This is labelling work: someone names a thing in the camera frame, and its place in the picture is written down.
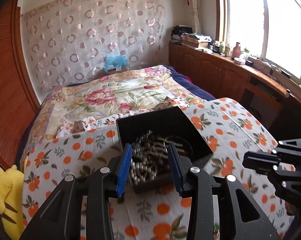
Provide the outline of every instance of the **yellow plush toy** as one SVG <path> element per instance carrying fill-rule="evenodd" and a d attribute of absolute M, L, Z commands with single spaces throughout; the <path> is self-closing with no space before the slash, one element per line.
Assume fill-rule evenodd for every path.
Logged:
<path fill-rule="evenodd" d="M 22 190 L 24 174 L 13 165 L 7 171 L 0 168 L 0 214 L 6 233 L 18 240 L 24 231 Z"/>

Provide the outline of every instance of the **bed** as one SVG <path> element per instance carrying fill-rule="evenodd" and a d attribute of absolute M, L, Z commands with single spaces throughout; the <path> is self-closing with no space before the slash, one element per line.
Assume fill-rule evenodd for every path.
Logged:
<path fill-rule="evenodd" d="M 175 80 L 179 78 L 186 83 L 178 84 Z M 293 217 L 286 215 L 284 202 L 274 195 L 267 178 L 242 166 L 246 151 L 269 152 L 277 142 L 238 102 L 209 94 L 207 101 L 198 96 L 202 91 L 189 91 L 194 89 L 198 88 L 186 77 L 165 66 L 55 89 L 42 104 L 21 158 L 23 162 L 29 155 L 23 186 L 25 224 L 65 175 L 88 176 L 120 154 L 116 119 L 154 111 L 167 98 L 175 98 L 187 105 L 181 109 L 213 152 L 203 168 L 220 177 L 234 174 L 283 236 Z M 84 129 L 75 129 L 78 120 L 85 124 Z M 294 170 L 290 165 L 285 168 Z M 81 240 L 86 236 L 85 201 Z M 181 199 L 172 185 L 142 194 L 127 187 L 124 203 L 111 199 L 110 205 L 115 239 L 186 236 L 191 199 Z"/>

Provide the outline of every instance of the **wooden desk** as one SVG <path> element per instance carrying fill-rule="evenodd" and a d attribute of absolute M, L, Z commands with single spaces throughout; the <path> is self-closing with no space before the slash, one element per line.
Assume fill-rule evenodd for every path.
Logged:
<path fill-rule="evenodd" d="M 169 45 L 169 63 L 216 98 L 232 98 L 247 107 L 257 95 L 277 112 L 269 127 L 277 140 L 301 138 L 301 99 L 296 95 L 287 98 L 286 88 L 266 74 L 237 65 L 231 58 L 181 45 Z"/>

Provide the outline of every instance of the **pink bottle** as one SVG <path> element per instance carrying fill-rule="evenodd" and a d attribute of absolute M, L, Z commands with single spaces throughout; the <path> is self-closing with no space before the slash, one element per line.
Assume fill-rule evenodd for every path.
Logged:
<path fill-rule="evenodd" d="M 242 51 L 240 50 L 240 43 L 236 42 L 236 46 L 233 48 L 233 53 L 231 55 L 231 58 L 234 59 L 235 57 L 239 57 L 241 53 Z"/>

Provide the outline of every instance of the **stack of clothes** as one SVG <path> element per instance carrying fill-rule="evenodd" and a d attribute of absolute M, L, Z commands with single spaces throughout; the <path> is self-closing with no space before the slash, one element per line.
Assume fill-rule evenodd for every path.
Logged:
<path fill-rule="evenodd" d="M 183 41 L 181 35 L 183 33 L 191 33 L 191 32 L 192 32 L 191 27 L 187 27 L 187 26 L 184 26 L 184 25 L 175 26 L 172 30 L 170 43 L 180 45 Z"/>
<path fill-rule="evenodd" d="M 182 45 L 191 49 L 204 49 L 208 48 L 208 44 L 212 42 L 210 36 L 205 36 L 200 33 L 183 33 Z"/>

